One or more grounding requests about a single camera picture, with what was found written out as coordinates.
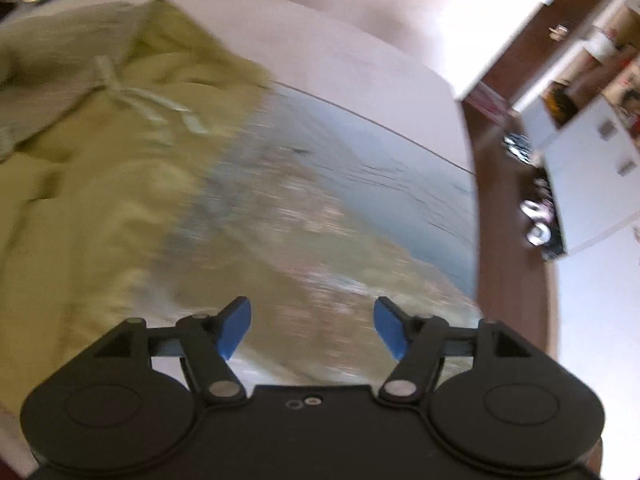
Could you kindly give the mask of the green embroidered sheer garment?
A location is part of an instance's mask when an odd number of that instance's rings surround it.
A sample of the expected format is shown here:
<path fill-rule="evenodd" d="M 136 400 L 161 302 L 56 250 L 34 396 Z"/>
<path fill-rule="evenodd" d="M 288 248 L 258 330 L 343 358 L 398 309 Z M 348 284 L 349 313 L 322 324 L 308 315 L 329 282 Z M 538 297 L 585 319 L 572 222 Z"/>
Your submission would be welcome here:
<path fill-rule="evenodd" d="M 125 318 L 250 298 L 249 385 L 380 384 L 386 296 L 454 326 L 474 301 L 375 232 L 273 127 L 259 65 L 166 0 L 1 29 L 1 407 Z"/>

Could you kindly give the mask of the blue patterned table mat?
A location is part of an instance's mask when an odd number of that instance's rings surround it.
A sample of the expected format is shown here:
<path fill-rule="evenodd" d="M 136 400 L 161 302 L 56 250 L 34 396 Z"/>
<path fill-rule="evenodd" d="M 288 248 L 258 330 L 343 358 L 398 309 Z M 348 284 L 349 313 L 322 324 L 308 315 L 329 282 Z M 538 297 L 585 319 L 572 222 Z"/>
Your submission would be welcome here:
<path fill-rule="evenodd" d="M 476 297 L 480 231 L 469 171 L 284 84 L 273 86 L 269 106 L 280 138 L 350 211 Z"/>

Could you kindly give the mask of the white fluffy slipper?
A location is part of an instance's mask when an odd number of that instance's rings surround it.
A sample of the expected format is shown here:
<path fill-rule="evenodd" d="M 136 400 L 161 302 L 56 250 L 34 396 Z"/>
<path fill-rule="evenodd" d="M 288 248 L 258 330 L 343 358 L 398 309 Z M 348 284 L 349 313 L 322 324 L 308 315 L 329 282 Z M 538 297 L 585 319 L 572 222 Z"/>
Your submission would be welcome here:
<path fill-rule="evenodd" d="M 553 210 L 545 202 L 536 200 L 523 200 L 520 209 L 527 218 L 533 222 L 550 222 L 553 219 Z"/>
<path fill-rule="evenodd" d="M 534 247 L 547 245 L 551 237 L 551 230 L 544 222 L 535 222 L 526 234 L 526 240 Z"/>

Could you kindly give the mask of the white shoe cabinet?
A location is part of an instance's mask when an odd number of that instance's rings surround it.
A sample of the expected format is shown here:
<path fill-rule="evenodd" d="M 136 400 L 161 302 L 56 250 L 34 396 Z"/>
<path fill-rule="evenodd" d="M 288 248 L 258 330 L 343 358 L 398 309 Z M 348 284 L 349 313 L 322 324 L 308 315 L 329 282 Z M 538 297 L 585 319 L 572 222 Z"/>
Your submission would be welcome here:
<path fill-rule="evenodd" d="M 639 215 L 639 0 L 612 0 L 518 104 L 564 252 Z"/>

